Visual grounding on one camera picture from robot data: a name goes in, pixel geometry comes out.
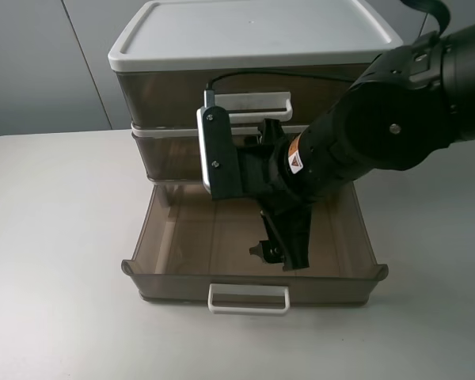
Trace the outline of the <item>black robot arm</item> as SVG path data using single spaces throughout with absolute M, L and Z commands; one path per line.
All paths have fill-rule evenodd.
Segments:
M 475 140 L 475 25 L 446 34 L 440 1 L 411 1 L 439 30 L 381 54 L 346 93 L 294 138 L 260 126 L 260 160 L 243 154 L 245 194 L 268 235 L 249 251 L 286 271 L 309 267 L 313 205 L 375 169 L 405 171 L 432 152 Z

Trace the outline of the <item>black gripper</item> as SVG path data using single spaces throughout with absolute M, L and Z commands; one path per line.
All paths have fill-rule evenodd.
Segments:
M 237 149 L 244 197 L 256 201 L 267 234 L 249 249 L 266 264 L 282 264 L 285 272 L 306 269 L 312 207 L 287 183 L 285 138 L 281 122 L 264 119 L 259 144 Z

